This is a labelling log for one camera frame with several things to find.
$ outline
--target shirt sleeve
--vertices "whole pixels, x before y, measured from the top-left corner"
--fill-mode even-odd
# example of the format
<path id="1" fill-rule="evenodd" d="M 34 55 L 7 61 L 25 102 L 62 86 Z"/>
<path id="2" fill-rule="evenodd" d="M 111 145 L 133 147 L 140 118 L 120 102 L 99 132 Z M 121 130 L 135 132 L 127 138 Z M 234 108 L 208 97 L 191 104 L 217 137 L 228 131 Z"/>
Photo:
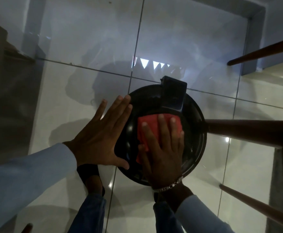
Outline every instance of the shirt sleeve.
<path id="1" fill-rule="evenodd" d="M 62 143 L 0 165 L 0 227 L 76 168 L 73 153 Z"/>
<path id="2" fill-rule="evenodd" d="M 196 195 L 191 195 L 181 203 L 176 218 L 187 233 L 233 233 L 231 227 L 221 221 Z"/>

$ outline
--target jeans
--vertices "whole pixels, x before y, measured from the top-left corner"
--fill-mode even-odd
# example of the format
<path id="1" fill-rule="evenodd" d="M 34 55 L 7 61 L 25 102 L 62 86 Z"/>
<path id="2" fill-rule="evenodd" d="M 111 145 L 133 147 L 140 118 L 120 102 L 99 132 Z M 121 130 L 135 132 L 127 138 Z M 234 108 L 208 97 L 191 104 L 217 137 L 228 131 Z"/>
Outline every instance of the jeans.
<path id="1" fill-rule="evenodd" d="M 81 205 L 68 233 L 102 233 L 106 200 L 99 194 L 89 194 Z M 166 202 L 153 206 L 157 233 L 183 233 L 182 226 Z"/>

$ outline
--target silver bracelet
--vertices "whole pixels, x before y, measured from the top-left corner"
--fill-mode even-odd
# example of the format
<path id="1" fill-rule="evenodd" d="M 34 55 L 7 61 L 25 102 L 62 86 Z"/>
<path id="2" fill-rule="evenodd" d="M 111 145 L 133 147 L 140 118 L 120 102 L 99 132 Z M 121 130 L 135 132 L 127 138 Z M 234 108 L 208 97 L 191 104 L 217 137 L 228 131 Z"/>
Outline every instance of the silver bracelet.
<path id="1" fill-rule="evenodd" d="M 163 187 L 163 188 L 160 188 L 160 189 L 153 189 L 153 191 L 158 192 L 158 193 L 167 191 L 167 190 L 173 188 L 175 185 L 179 184 L 182 181 L 182 179 L 183 179 L 183 176 L 179 177 L 177 179 L 177 181 L 175 181 L 173 184 L 170 184 L 169 186 Z"/>

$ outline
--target red cloth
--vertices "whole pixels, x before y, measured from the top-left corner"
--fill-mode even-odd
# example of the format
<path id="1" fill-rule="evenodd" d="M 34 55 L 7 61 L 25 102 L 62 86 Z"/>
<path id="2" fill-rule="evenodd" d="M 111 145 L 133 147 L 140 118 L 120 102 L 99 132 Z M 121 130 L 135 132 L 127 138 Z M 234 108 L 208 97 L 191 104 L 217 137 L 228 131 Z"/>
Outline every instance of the red cloth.
<path id="1" fill-rule="evenodd" d="M 163 114 L 164 118 L 167 122 L 168 129 L 170 130 L 170 119 L 174 117 L 176 119 L 176 124 L 177 124 L 177 132 L 178 135 L 180 135 L 180 132 L 182 131 L 182 125 L 180 118 L 176 115 L 173 114 Z M 161 145 L 161 137 L 160 137 L 160 128 L 159 128 L 159 122 L 158 122 L 158 114 L 152 114 L 152 115 L 147 115 L 143 117 L 138 118 L 138 124 L 137 124 L 137 138 L 140 141 L 141 144 L 145 145 L 146 152 L 149 151 L 149 147 L 147 144 L 146 137 L 141 129 L 141 124 L 143 122 L 146 122 L 150 129 L 152 130 L 153 134 L 155 135 L 156 139 L 159 141 L 159 144 Z M 139 155 L 137 155 L 136 162 L 141 164 L 139 160 Z"/>

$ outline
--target glossy floor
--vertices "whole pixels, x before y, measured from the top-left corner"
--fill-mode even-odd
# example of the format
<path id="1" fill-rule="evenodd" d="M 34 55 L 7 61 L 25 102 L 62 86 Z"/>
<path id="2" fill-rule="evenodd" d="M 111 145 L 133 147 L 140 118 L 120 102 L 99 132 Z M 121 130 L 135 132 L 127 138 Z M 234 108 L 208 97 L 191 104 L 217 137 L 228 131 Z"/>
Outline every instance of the glossy floor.
<path id="1" fill-rule="evenodd" d="M 191 0 L 47 0 L 39 43 L 46 61 L 30 152 L 72 139 L 102 98 L 111 102 L 164 75 L 188 83 L 187 93 L 206 118 L 282 120 L 283 94 L 273 103 L 269 84 L 239 83 L 240 65 L 226 66 L 242 55 L 246 28 L 247 19 Z M 281 90 L 276 80 L 268 83 Z M 249 225 L 262 232 L 266 218 L 221 194 L 213 181 L 268 203 L 273 153 L 208 135 L 202 160 L 184 183 L 237 233 Z M 155 232 L 151 189 L 114 167 L 99 168 L 107 200 L 104 232 Z M 20 212 L 15 232 L 28 222 L 33 232 L 67 231 L 85 195 L 72 173 Z"/>

